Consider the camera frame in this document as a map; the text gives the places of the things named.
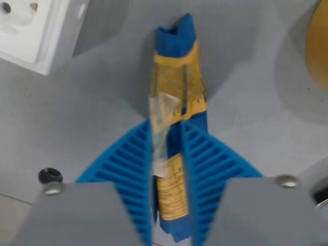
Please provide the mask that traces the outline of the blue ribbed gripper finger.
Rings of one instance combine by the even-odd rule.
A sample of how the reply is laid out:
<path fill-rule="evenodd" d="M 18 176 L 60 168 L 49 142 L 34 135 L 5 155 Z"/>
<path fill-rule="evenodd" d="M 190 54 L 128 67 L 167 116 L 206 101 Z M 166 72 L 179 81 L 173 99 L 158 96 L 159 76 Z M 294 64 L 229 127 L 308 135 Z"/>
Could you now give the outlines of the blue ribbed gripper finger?
<path fill-rule="evenodd" d="M 74 183 L 51 169 L 19 230 L 20 245 L 151 245 L 151 127 L 145 121 Z"/>
<path fill-rule="evenodd" d="M 327 220 L 301 181 L 263 177 L 194 124 L 181 123 L 192 245 L 327 245 Z"/>

